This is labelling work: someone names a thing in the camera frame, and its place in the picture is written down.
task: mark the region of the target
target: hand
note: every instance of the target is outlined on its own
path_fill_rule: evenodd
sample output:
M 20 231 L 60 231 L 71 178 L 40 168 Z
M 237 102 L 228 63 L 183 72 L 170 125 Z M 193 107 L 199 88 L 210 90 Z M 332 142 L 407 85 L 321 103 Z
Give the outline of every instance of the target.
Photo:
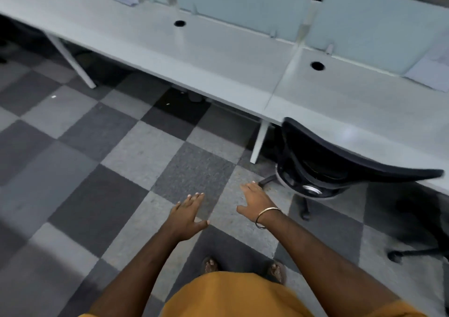
M 177 242 L 192 238 L 199 231 L 209 225 L 209 220 L 195 222 L 204 193 L 188 195 L 183 203 L 179 201 L 170 211 L 170 214 L 161 226 L 160 231 L 167 232 L 175 238 Z
M 240 185 L 240 189 L 245 195 L 246 203 L 248 206 L 237 206 L 237 212 L 245 216 L 252 222 L 255 222 L 259 213 L 268 207 L 277 207 L 270 197 L 256 184 L 254 181 L 248 184 Z M 261 215 L 258 223 L 262 223 L 265 215 L 273 214 L 273 212 L 279 212 L 278 210 L 269 210 Z

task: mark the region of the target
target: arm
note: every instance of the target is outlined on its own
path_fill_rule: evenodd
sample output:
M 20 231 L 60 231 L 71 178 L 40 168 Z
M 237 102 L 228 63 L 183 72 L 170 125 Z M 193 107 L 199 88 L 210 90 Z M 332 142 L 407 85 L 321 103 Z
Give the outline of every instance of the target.
M 105 288 L 89 313 L 97 317 L 140 317 L 154 283 L 178 242 L 192 238 L 209 225 L 194 222 L 204 193 L 177 203 L 160 230 Z
M 265 208 L 276 206 L 256 183 L 241 189 L 248 206 L 238 206 L 237 212 L 251 221 Z M 329 317 L 365 316 L 399 299 L 281 211 L 269 210 L 258 222 L 287 250 Z

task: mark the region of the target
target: orange shirt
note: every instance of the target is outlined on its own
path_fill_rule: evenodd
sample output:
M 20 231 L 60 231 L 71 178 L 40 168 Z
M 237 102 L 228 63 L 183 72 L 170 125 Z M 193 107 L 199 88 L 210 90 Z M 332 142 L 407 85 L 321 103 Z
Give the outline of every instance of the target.
M 289 288 L 255 274 L 213 272 L 181 288 L 161 317 L 313 317 Z M 424 317 L 403 301 L 366 317 Z

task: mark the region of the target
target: foot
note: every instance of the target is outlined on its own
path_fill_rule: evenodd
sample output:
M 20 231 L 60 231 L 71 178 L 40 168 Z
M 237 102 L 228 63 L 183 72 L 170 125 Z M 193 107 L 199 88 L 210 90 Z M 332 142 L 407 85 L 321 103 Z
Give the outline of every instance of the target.
M 218 263 L 213 258 L 207 258 L 204 264 L 204 273 L 209 274 L 211 272 L 218 271 Z
M 278 261 L 275 261 L 268 268 L 268 274 L 275 277 L 276 280 L 278 282 L 280 282 L 282 285 L 285 285 L 287 278 L 286 278 L 285 268 L 284 268 L 283 264 L 279 263 Z

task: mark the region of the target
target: black grommet hole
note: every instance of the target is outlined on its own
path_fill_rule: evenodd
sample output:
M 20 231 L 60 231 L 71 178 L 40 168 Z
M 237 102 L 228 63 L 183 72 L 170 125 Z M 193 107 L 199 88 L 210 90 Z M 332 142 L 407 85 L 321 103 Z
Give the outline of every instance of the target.
M 312 62 L 312 63 L 310 64 L 310 66 L 311 66 L 313 69 L 318 70 L 318 71 L 321 71 L 321 70 L 326 69 L 326 67 L 324 66 L 323 63 L 317 62 L 317 61 Z
M 183 21 L 183 20 L 177 20 L 175 22 L 176 27 L 183 27 L 184 25 L 185 25 L 185 21 Z

